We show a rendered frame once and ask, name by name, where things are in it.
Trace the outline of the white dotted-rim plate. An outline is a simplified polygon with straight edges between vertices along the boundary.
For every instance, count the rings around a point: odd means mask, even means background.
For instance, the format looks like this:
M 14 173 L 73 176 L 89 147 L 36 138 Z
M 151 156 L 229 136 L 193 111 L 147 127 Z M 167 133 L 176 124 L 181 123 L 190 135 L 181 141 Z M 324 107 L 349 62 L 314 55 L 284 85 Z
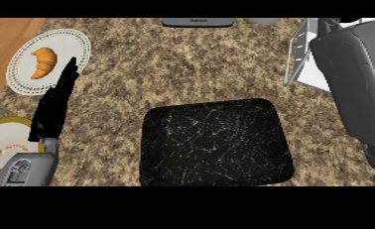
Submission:
M 32 76 L 38 70 L 38 57 L 33 52 L 40 48 L 54 50 L 58 55 L 58 63 L 45 77 L 33 79 Z M 8 86 L 21 95 L 43 95 L 49 88 L 57 86 L 71 58 L 77 59 L 79 72 L 83 72 L 91 56 L 92 42 L 83 32 L 74 29 L 58 29 L 43 33 L 21 47 L 9 61 Z

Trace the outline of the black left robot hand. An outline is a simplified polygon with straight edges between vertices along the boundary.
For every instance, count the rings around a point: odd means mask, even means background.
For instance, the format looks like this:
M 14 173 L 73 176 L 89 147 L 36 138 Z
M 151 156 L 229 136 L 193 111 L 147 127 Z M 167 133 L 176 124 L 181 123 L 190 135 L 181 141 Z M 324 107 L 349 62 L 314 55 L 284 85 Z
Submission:
M 69 101 L 79 76 L 77 58 L 73 57 L 57 86 L 48 90 L 40 100 L 32 124 L 30 142 L 60 138 L 67 119 Z

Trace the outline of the dark grey appliance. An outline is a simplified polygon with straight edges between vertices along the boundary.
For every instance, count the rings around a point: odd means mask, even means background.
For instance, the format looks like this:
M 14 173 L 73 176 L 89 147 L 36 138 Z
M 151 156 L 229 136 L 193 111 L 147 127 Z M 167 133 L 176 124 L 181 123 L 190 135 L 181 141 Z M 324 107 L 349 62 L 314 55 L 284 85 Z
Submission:
M 226 28 L 235 23 L 234 18 L 163 18 L 163 25 L 179 28 Z

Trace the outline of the yellow-rimmed can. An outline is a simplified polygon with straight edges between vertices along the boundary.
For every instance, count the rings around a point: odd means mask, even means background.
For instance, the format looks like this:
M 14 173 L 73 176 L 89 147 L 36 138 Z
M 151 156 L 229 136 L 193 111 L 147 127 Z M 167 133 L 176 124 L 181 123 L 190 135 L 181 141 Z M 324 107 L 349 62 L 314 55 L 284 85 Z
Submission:
M 32 124 L 24 117 L 0 118 L 0 171 L 18 153 L 45 152 L 45 145 L 29 141 Z

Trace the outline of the pale grey object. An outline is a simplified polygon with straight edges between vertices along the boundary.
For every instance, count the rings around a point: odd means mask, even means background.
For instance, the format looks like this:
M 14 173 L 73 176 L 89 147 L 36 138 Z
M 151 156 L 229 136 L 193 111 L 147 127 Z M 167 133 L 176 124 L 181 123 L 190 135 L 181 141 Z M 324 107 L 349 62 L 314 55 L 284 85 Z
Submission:
M 275 24 L 281 18 L 250 18 L 250 22 L 260 25 L 272 25 Z

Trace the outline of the golden croissant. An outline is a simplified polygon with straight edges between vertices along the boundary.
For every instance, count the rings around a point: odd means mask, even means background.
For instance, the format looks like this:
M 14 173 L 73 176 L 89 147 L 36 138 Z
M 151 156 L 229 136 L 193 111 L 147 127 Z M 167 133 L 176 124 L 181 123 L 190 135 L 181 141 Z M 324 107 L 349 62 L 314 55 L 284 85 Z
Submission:
M 38 58 L 38 65 L 32 78 L 40 79 L 52 72 L 58 63 L 58 55 L 51 48 L 39 48 L 33 52 L 33 56 Z

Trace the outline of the black marble tray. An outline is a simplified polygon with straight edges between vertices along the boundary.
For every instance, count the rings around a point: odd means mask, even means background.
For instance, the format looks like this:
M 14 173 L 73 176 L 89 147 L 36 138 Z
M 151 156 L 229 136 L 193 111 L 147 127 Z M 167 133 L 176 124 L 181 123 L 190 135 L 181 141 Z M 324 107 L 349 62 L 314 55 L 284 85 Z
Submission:
M 142 125 L 144 186 L 253 186 L 293 178 L 278 110 L 265 98 L 164 106 Z

